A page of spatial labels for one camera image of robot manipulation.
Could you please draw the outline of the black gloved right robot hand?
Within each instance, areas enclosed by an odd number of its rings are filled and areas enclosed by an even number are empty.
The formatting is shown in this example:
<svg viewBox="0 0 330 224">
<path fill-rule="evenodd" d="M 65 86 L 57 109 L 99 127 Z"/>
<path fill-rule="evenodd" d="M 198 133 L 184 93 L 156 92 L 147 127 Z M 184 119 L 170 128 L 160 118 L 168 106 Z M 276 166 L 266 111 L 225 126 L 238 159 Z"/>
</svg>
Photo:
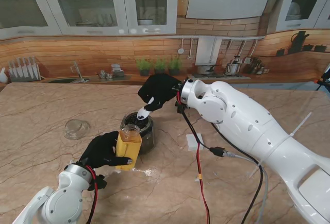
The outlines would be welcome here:
<svg viewBox="0 0 330 224">
<path fill-rule="evenodd" d="M 165 102 L 177 95 L 182 83 L 165 73 L 149 76 L 138 91 L 139 97 L 146 103 L 144 109 L 152 112 L 162 108 Z"/>
</svg>

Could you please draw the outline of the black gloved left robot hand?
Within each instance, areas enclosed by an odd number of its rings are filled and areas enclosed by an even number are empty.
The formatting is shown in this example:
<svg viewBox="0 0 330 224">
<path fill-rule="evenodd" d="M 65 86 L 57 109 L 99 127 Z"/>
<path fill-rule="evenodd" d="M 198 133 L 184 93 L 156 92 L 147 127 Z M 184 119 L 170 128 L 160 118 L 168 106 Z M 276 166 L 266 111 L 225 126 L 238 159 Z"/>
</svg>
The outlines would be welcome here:
<svg viewBox="0 0 330 224">
<path fill-rule="evenodd" d="M 93 169 L 104 165 L 112 167 L 130 165 L 133 162 L 131 158 L 116 155 L 118 135 L 118 131 L 112 131 L 93 138 L 78 162 Z"/>
</svg>

